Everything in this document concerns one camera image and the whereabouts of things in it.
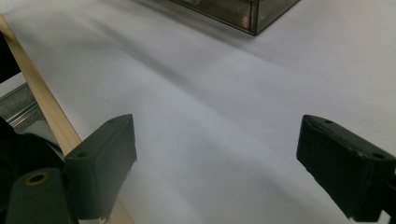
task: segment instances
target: wooden strip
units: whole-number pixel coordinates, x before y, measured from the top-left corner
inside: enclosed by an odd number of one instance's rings
[[[65,113],[62,111],[55,97],[52,95],[47,84],[38,73],[35,65],[27,56],[17,37],[9,29],[2,15],[0,15],[0,32],[3,33],[15,61],[20,67],[35,100],[40,106],[47,123],[58,141],[58,144],[60,145],[64,155],[67,155],[81,143],[81,139]],[[134,224],[133,219],[128,214],[120,199],[117,199],[111,214],[111,219],[107,223]]]

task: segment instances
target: table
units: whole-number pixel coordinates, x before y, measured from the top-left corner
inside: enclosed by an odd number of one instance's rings
[[[257,37],[159,0],[0,11],[82,139],[134,115],[136,223],[349,223],[295,158],[303,114],[396,154],[391,0],[304,0]]]

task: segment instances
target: clear plastic box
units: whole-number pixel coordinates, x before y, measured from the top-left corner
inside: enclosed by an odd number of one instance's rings
[[[299,0],[170,0],[257,35]]]

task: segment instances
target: wooden stick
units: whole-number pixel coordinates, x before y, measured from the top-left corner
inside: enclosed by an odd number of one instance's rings
[[[81,139],[62,111],[52,92],[38,73],[35,65],[23,50],[17,37],[9,29],[3,16],[0,15],[0,31],[3,33],[5,40],[20,67],[35,100],[43,112],[47,123],[52,129],[53,134],[60,145],[64,155],[71,152],[81,143]],[[109,223],[117,224],[134,224],[133,219],[129,216],[120,199],[117,199],[111,214]]]

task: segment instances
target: round hole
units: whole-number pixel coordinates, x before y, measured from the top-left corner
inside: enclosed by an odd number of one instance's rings
[[[385,159],[385,157],[379,153],[373,153],[373,156],[377,159]]]
[[[87,153],[85,153],[85,152],[80,152],[77,154],[77,157],[79,157],[79,158],[84,158],[86,156],[87,156]]]
[[[49,178],[47,173],[34,174],[26,179],[25,185],[35,186],[45,182]]]

